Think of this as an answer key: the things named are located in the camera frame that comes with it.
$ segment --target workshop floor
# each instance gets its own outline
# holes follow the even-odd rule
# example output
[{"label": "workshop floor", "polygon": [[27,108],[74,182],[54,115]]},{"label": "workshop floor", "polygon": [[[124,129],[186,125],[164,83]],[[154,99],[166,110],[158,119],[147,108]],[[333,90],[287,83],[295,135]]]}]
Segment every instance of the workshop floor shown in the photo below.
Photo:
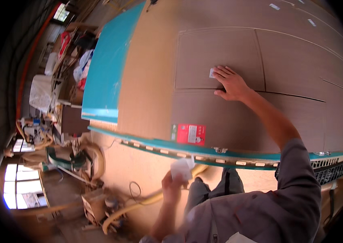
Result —
[{"label": "workshop floor", "polygon": [[[174,159],[155,155],[152,153],[129,148],[114,141],[114,137],[101,133],[91,132],[92,142],[101,147],[105,158],[105,173],[101,178],[105,186],[118,191],[130,198],[129,183],[135,181],[142,191],[141,196],[147,197],[161,188],[161,180],[170,169]],[[214,189],[221,178],[221,167],[209,167],[200,177],[207,183],[210,189]],[[246,192],[276,190],[277,181],[274,171],[238,169]],[[131,185],[133,196],[139,194],[135,184]],[[177,225],[182,222],[183,211],[187,200],[188,191],[182,191],[182,198],[177,214]],[[144,206],[128,213],[130,223],[138,234],[149,232],[158,215],[161,202],[154,205]]]}]

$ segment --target man's right hand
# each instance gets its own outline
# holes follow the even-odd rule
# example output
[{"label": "man's right hand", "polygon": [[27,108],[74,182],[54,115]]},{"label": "man's right hand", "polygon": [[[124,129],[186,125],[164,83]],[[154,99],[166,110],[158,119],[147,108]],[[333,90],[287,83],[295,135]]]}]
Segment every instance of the man's right hand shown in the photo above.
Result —
[{"label": "man's right hand", "polygon": [[212,74],[222,85],[226,92],[216,90],[215,95],[222,97],[224,100],[243,101],[251,92],[243,78],[229,67],[217,66],[213,68]]}]

